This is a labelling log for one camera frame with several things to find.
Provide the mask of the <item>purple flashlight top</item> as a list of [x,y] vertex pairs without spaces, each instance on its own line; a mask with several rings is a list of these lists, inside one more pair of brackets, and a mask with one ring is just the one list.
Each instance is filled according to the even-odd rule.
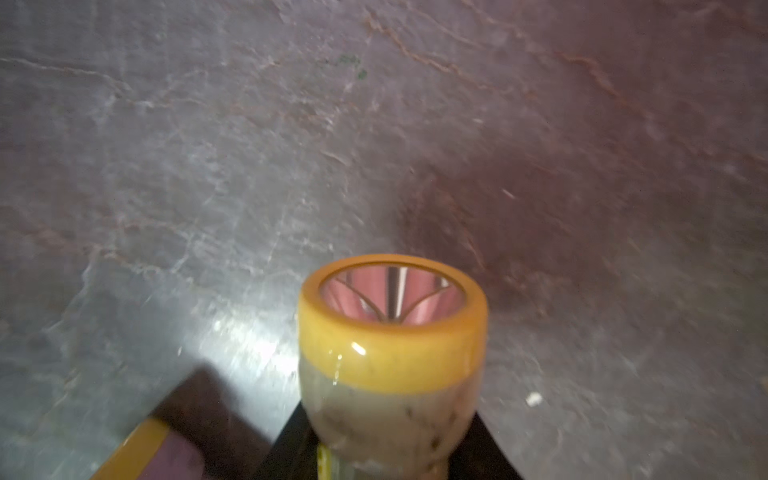
[[140,423],[91,480],[200,480],[205,461],[196,445],[166,423]]

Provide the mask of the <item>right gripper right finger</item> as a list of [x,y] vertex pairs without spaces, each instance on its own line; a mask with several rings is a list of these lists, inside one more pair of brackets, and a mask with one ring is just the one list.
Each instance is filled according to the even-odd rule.
[[479,414],[449,459],[450,480],[523,480]]

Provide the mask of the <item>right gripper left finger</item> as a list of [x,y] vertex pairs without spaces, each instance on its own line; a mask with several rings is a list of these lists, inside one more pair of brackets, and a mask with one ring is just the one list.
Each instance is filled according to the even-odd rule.
[[298,403],[250,479],[320,479],[319,447],[307,413]]

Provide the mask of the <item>green flashlight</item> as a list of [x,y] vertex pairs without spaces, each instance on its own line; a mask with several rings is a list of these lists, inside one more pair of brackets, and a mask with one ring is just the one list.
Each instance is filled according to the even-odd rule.
[[477,410],[488,302],[420,257],[327,264],[297,306],[302,407],[322,479],[445,479]]

